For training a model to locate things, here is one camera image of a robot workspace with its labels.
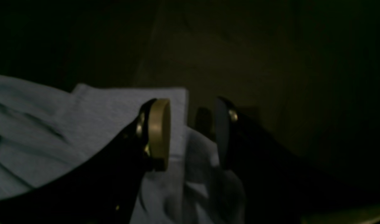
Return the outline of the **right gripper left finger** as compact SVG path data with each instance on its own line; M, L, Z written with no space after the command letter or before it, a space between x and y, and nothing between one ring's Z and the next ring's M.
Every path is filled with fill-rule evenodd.
M147 101L88 161L29 193L0 200L0 224L128 224L146 172L167 170L170 129L170 100Z

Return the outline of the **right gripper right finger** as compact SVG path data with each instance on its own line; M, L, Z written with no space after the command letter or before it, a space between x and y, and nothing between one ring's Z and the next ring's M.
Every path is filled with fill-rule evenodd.
M228 99L214 108L219 162L243 185L246 224L380 224L380 194L302 161Z

